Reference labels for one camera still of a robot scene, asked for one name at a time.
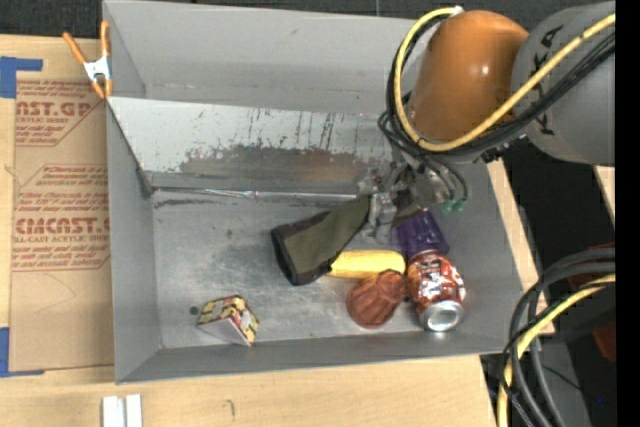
soda can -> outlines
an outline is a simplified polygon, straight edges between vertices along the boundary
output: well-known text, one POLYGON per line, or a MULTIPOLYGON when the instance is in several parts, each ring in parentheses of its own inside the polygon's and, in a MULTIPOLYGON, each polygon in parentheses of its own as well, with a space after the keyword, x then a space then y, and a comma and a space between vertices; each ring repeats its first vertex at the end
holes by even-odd
POLYGON ((449 331, 463 319, 464 281, 441 252, 414 255, 407 266, 407 286, 425 330, 449 331))

purple plastic container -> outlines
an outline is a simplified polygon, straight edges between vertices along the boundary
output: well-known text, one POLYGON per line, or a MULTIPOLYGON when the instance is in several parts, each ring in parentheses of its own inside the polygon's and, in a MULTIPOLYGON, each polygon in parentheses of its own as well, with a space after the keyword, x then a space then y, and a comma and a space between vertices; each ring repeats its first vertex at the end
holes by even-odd
POLYGON ((391 240, 407 260, 424 251, 435 250, 444 255, 449 252, 449 244, 426 208, 395 226, 391 230, 391 240))

black cable bundle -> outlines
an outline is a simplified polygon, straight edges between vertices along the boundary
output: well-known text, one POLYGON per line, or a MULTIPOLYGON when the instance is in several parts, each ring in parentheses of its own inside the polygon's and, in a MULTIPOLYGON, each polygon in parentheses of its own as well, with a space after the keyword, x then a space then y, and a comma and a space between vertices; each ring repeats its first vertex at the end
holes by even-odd
POLYGON ((522 296, 516 305, 509 328, 510 340, 502 353, 503 375, 501 379, 501 391, 510 400, 513 409, 519 414, 527 426, 566 427, 566 423, 553 400, 545 378, 544 367, 540 357, 540 335, 536 334, 535 338, 532 339, 530 345, 531 350, 528 352, 528 356, 536 383, 539 385, 539 390, 544 399, 543 404, 538 403, 533 396, 522 368, 520 357, 523 348, 519 347, 522 338, 534 330, 539 329, 543 323, 549 320, 551 313, 562 313, 566 311, 571 304, 577 302, 576 298, 578 298, 579 295, 590 295, 606 287, 614 286, 614 284, 615 249, 608 248, 584 251, 567 256, 550 266, 538 282, 522 296), (540 297, 549 286, 562 280, 585 274, 608 276, 605 276, 601 280, 596 279, 590 281, 561 300, 554 302, 545 308, 544 311, 537 313, 540 297), (525 325, 520 327, 525 318, 525 325), (513 382, 510 382, 511 378, 508 377, 509 368, 513 371, 513 382))

